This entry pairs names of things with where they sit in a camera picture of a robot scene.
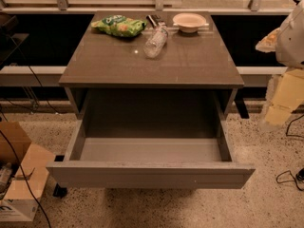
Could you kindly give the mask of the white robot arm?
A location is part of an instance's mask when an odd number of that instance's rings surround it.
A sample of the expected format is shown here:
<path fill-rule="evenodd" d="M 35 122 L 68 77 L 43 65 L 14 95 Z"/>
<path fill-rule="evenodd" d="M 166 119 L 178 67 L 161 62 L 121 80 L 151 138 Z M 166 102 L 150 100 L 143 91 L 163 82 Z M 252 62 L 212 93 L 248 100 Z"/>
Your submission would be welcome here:
<path fill-rule="evenodd" d="M 260 52 L 274 52 L 286 71 L 267 97 L 262 123 L 272 129 L 284 125 L 304 103 L 304 1 L 300 0 L 279 28 L 256 44 Z"/>

